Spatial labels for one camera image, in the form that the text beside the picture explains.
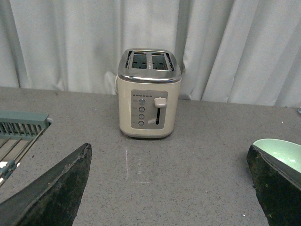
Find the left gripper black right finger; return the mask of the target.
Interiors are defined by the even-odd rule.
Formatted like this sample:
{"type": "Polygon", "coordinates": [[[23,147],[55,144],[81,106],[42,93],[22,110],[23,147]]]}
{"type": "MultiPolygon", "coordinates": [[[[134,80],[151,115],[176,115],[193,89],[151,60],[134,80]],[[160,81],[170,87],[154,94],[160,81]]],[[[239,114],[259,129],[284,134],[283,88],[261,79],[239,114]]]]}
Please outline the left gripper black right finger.
{"type": "Polygon", "coordinates": [[[246,157],[258,202],[270,226],[301,224],[301,173],[259,147],[246,157]]]}

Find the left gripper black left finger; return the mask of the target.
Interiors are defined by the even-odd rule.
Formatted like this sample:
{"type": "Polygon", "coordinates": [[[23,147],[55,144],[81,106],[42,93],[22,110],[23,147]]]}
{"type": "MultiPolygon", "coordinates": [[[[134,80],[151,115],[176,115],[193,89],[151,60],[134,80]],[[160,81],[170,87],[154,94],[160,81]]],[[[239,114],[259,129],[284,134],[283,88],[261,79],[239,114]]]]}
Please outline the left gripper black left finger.
{"type": "Polygon", "coordinates": [[[77,216],[92,160],[85,143],[24,189],[0,204],[2,226],[71,226],[77,216]]]}

